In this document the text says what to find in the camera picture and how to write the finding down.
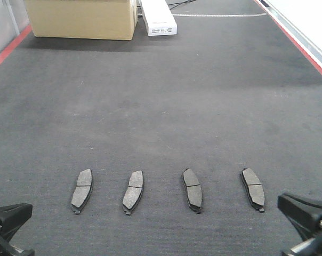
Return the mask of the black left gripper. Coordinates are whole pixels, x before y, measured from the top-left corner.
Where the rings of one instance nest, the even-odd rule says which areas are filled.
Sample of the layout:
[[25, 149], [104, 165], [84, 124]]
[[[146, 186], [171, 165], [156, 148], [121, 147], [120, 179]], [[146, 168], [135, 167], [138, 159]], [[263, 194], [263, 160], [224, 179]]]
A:
[[29, 203], [0, 207], [0, 255], [35, 256], [32, 249], [24, 250], [10, 244], [14, 234], [31, 218], [32, 212], [33, 205]]

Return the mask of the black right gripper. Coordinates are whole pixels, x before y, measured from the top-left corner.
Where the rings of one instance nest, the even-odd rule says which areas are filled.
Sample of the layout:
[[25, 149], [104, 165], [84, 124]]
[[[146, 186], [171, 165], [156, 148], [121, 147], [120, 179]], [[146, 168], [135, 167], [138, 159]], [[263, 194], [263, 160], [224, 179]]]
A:
[[294, 194], [281, 194], [277, 207], [294, 226], [302, 242], [281, 256], [322, 255], [322, 201]]

